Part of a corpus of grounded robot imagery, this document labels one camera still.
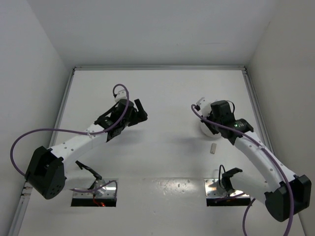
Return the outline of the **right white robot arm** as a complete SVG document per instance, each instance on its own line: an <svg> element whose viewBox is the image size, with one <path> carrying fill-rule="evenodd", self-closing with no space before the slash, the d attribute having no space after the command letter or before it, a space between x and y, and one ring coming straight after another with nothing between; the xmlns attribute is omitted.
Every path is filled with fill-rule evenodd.
<svg viewBox="0 0 315 236"><path fill-rule="evenodd" d="M222 189L231 193L241 190L264 203L271 216L283 222L290 216L290 207L295 214L310 205L311 180L298 176L283 165L263 144L254 128L243 118L236 119L234 107L227 100L198 101L206 135L220 135L240 150L258 169L265 181L249 177L242 169L233 168L222 174Z"/></svg>

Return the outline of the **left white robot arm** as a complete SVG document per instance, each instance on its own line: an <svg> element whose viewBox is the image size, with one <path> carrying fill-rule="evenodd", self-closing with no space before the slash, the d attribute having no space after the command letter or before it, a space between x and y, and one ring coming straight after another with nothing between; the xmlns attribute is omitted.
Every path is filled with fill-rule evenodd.
<svg viewBox="0 0 315 236"><path fill-rule="evenodd" d="M88 192L98 188L102 176L78 159L119 136L125 128L147 119L139 99L120 99L86 129L85 135L76 135L50 148L37 148L27 168L26 181L47 200L63 189Z"/></svg>

